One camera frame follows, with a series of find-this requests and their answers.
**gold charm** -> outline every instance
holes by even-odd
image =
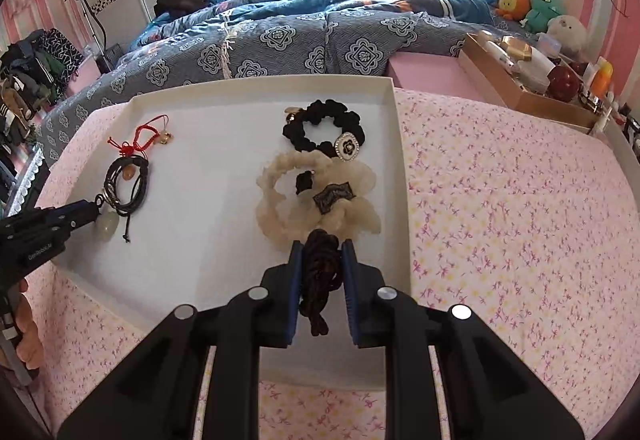
[[[295,106],[289,106],[284,112],[287,114],[287,124],[289,124],[296,116],[297,112],[301,112],[302,108],[297,108]]]
[[[154,140],[154,144],[168,144],[174,136],[168,131],[161,131]]]
[[[122,179],[131,180],[136,175],[136,166],[129,164],[122,169]]]

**blue comforter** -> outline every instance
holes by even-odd
[[[432,16],[459,21],[491,24],[492,16],[484,0],[229,0],[205,8],[164,26],[154,27],[137,41],[139,47],[123,58],[126,64],[155,51],[159,41],[180,35],[197,36],[243,21],[264,20],[275,16],[296,16],[319,12],[337,12],[349,8],[367,8],[388,12],[427,12]]]

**bottle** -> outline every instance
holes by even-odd
[[[613,76],[613,66],[604,57],[598,59],[598,71],[591,83],[591,93],[601,99],[608,91]]]

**white tray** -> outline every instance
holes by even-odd
[[[358,160],[375,171],[368,195],[382,234],[362,233],[358,259],[379,267],[388,284],[409,290],[406,183],[392,81],[358,76],[276,76],[191,84],[135,97],[98,145],[68,202],[93,200],[118,156],[106,144],[132,141],[136,126],[169,115],[174,140],[153,146],[148,192],[122,239],[125,219],[107,243],[94,229],[78,229],[56,264],[91,298],[147,332],[183,303],[199,310],[225,305],[258,284],[270,266],[285,263],[255,221],[262,192],[255,181],[278,152],[292,149],[282,136],[287,106],[333,98],[360,114],[366,134]],[[330,120],[308,125],[315,142],[333,141]],[[295,198],[295,173],[276,186]],[[120,182],[121,193],[129,189]],[[383,351],[358,350],[348,331],[344,293],[331,294],[323,313],[330,333],[314,338],[298,317],[294,344],[262,350],[262,380],[373,390],[385,383]]]

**pink mattress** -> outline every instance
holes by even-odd
[[[592,438],[640,372],[640,225],[615,157],[595,139],[488,104],[405,90],[396,99],[412,295],[471,306]],[[65,202],[121,108],[82,125],[41,205]],[[57,428],[142,335],[51,265],[30,283]],[[262,382],[260,437],[382,440],[384,403],[384,393]]]

